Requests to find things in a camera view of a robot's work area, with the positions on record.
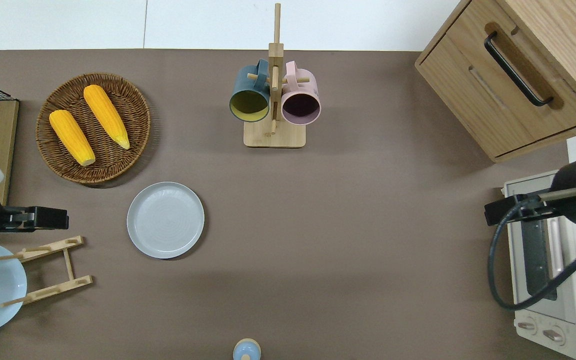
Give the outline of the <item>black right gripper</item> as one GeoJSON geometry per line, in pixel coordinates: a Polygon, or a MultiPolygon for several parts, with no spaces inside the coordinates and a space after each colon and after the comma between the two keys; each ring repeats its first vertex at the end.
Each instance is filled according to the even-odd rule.
{"type": "Polygon", "coordinates": [[[498,225],[502,218],[519,202],[527,201],[515,214],[516,222],[541,221],[554,217],[554,209],[541,199],[542,193],[509,196],[484,205],[484,217],[488,226],[498,225]]]}

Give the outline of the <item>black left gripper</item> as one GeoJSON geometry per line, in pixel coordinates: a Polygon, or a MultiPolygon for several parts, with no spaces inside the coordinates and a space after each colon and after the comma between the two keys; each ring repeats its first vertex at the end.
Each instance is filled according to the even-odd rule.
{"type": "Polygon", "coordinates": [[[32,233],[35,230],[68,230],[67,210],[52,207],[4,206],[2,233],[32,233]]]}

